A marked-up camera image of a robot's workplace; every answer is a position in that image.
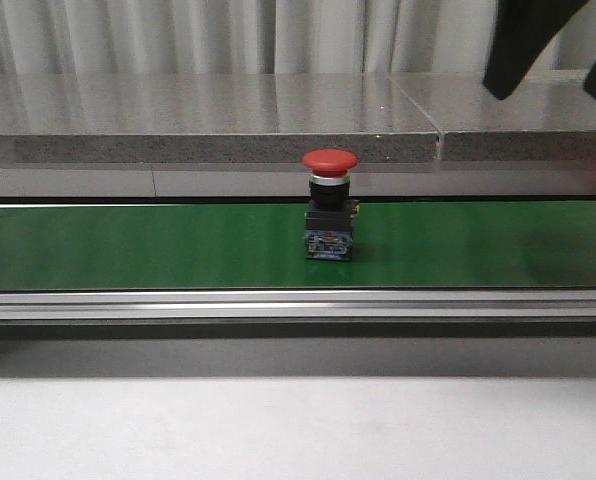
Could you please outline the red mushroom push button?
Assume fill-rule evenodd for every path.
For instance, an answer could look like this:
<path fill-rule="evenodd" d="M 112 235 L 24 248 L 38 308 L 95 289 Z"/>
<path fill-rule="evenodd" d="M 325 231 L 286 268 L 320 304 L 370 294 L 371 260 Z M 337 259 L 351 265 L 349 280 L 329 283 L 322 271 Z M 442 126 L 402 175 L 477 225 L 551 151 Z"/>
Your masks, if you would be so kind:
<path fill-rule="evenodd" d="M 359 202 L 349 196 L 349 170 L 358 159 L 346 150 L 319 149 L 306 153 L 302 164 L 310 170 L 310 200 L 303 235 L 306 257 L 349 261 L 354 244 L 353 221 L 359 207 Z"/>

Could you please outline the grey stone slab right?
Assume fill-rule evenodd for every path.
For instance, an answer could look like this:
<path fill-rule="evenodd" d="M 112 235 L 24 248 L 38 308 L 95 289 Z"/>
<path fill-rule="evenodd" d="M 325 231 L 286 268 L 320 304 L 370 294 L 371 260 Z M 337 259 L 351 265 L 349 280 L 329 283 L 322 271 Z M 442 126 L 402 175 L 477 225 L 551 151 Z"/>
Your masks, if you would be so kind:
<path fill-rule="evenodd" d="M 582 73 L 533 76 L 505 100 L 475 73 L 393 73 L 392 82 L 439 130 L 443 162 L 596 163 L 596 101 Z"/>

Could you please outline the green conveyor belt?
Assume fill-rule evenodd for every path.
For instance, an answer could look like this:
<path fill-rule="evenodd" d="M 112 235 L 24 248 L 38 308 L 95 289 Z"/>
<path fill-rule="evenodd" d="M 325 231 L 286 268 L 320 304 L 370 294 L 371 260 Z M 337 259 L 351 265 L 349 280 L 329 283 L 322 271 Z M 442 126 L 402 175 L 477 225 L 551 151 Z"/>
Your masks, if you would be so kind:
<path fill-rule="evenodd" d="M 0 207 L 0 291 L 596 287 L 596 201 L 367 203 L 348 262 L 301 204 Z"/>

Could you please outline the white pleated curtain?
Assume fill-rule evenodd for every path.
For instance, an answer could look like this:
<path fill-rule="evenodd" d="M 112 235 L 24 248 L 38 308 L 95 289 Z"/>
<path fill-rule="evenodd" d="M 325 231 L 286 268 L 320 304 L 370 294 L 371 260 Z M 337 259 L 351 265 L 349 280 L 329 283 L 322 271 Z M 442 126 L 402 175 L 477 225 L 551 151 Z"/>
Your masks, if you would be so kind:
<path fill-rule="evenodd" d="M 492 1 L 0 1 L 0 74 L 478 72 Z"/>

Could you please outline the grey speckled stone slab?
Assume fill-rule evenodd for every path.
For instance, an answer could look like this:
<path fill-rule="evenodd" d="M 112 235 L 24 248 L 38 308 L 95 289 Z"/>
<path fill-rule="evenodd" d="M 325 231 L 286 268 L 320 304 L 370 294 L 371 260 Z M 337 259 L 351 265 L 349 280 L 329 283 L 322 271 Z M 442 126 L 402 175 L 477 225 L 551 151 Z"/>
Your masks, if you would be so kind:
<path fill-rule="evenodd" d="M 436 147 L 382 74 L 0 75 L 0 163 L 425 163 Z"/>

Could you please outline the aluminium conveyor side rail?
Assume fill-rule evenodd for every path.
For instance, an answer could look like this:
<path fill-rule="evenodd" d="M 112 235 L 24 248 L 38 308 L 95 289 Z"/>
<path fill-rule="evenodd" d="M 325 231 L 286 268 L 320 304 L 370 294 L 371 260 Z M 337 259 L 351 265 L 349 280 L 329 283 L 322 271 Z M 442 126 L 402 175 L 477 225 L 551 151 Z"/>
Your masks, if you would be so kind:
<path fill-rule="evenodd" d="M 0 293 L 0 325 L 596 321 L 596 289 L 298 289 Z"/>

